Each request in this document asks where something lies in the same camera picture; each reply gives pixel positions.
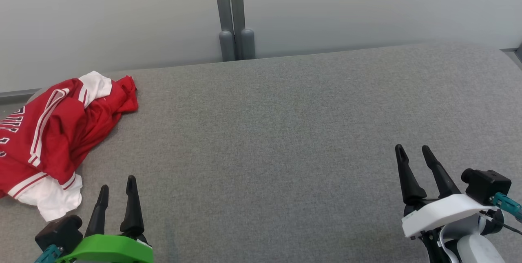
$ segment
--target white stripe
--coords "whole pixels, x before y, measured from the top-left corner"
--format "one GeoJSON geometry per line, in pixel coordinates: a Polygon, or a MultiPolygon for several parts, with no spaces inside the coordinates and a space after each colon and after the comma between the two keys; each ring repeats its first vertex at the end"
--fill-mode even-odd
{"type": "Polygon", "coordinates": [[[62,188],[67,188],[67,187],[69,187],[69,185],[71,185],[71,183],[74,181],[75,176],[76,176],[76,173],[73,173],[73,175],[71,176],[71,178],[69,178],[69,180],[66,181],[66,182],[62,185],[62,188]]]}
{"type": "Polygon", "coordinates": [[[52,101],[49,107],[46,107],[44,113],[40,116],[38,119],[37,127],[34,131],[34,139],[33,139],[33,145],[31,146],[31,158],[29,159],[29,163],[32,162],[34,166],[38,166],[40,164],[40,161],[34,161],[34,157],[37,159],[40,158],[40,155],[42,153],[42,135],[43,131],[45,129],[45,125],[47,124],[47,121],[49,120],[49,117],[53,113],[54,109],[62,101],[62,99],[69,94],[69,89],[64,88],[63,90],[54,90],[55,92],[60,92],[62,95],[58,96],[56,99],[52,101]]]}
{"type": "Polygon", "coordinates": [[[36,147],[36,142],[38,140],[38,128],[40,127],[41,125],[41,122],[43,120],[43,116],[45,115],[45,111],[47,111],[47,107],[49,107],[49,104],[51,103],[51,101],[54,99],[54,96],[56,96],[56,92],[58,90],[54,90],[50,97],[49,97],[49,100],[47,100],[47,104],[45,105],[45,108],[43,109],[43,113],[40,115],[40,118],[38,119],[38,122],[37,122],[37,125],[36,125],[36,128],[34,129],[34,137],[33,137],[33,142],[32,142],[32,145],[31,145],[31,159],[29,159],[28,162],[32,162],[32,160],[34,159],[34,148],[36,147]]]}
{"type": "Polygon", "coordinates": [[[47,125],[47,121],[49,121],[49,118],[53,114],[54,109],[58,106],[58,103],[60,103],[62,101],[62,99],[65,97],[65,95],[67,95],[67,93],[68,92],[65,92],[61,97],[58,97],[58,98],[56,98],[56,100],[54,100],[54,102],[49,107],[49,111],[45,115],[45,118],[43,118],[42,127],[40,128],[40,135],[39,135],[39,138],[37,141],[36,152],[35,152],[36,157],[38,159],[40,158],[40,156],[42,154],[42,136],[43,136],[43,131],[45,130],[45,126],[47,125]]]}
{"type": "Polygon", "coordinates": [[[87,92],[87,89],[85,86],[82,86],[82,89],[80,90],[80,95],[78,96],[78,101],[84,102],[85,93],[87,92]]]}
{"type": "Polygon", "coordinates": [[[22,188],[24,188],[26,185],[29,185],[30,183],[32,183],[33,181],[37,180],[38,178],[41,178],[42,176],[45,176],[47,175],[46,173],[44,172],[38,172],[37,174],[31,176],[30,178],[27,178],[25,181],[22,181],[21,183],[19,183],[18,185],[15,185],[11,190],[9,190],[7,192],[7,194],[9,194],[11,197],[13,197],[19,190],[21,190],[22,188]]]}

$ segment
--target white wall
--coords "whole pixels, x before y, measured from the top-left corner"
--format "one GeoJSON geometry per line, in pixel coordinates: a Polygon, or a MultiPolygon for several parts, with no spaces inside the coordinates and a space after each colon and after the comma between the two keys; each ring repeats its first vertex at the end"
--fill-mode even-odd
{"type": "Polygon", "coordinates": [[[216,0],[0,0],[0,92],[220,61],[216,0]]]}
{"type": "Polygon", "coordinates": [[[257,57],[457,39],[516,48],[520,0],[244,0],[257,57]]]}

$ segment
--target red fabric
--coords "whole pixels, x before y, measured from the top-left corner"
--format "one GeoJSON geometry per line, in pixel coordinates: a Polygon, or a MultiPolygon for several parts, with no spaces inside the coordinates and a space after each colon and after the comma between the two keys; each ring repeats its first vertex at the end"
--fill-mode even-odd
{"type": "Polygon", "coordinates": [[[122,113],[138,109],[132,77],[112,81],[110,95],[95,99],[86,108],[85,97],[79,99],[82,87],[79,79],[54,85],[18,113],[0,120],[0,198],[40,172],[60,185],[70,182],[76,168],[106,138],[122,113]],[[40,153],[35,153],[39,142],[40,153]]]}

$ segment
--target cable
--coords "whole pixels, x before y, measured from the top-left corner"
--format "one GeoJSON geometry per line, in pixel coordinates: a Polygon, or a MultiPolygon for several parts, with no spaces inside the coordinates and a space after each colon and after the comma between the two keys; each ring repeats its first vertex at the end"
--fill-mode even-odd
{"type": "Polygon", "coordinates": [[[516,232],[516,233],[518,233],[519,235],[522,235],[522,232],[521,232],[520,230],[517,230],[516,228],[513,228],[513,227],[511,227],[511,226],[508,226],[508,225],[505,224],[505,223],[502,223],[502,222],[500,222],[500,221],[498,221],[498,220],[495,220],[495,219],[489,217],[488,215],[486,215],[486,213],[485,213],[484,211],[481,211],[479,215],[481,215],[483,218],[489,220],[490,222],[493,222],[494,224],[501,225],[501,226],[503,226],[504,228],[507,228],[507,229],[509,229],[509,230],[512,231],[512,232],[516,232]]]}

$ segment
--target teal connector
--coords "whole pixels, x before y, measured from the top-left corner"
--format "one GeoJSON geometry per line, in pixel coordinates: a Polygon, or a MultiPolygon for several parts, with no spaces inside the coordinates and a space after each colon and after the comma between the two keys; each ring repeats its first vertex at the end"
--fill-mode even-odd
{"type": "Polygon", "coordinates": [[[493,205],[513,215],[518,222],[522,223],[522,206],[505,194],[496,193],[493,198],[493,205]]]}
{"type": "Polygon", "coordinates": [[[55,245],[50,245],[34,263],[54,263],[60,255],[62,255],[62,251],[55,245]]]}

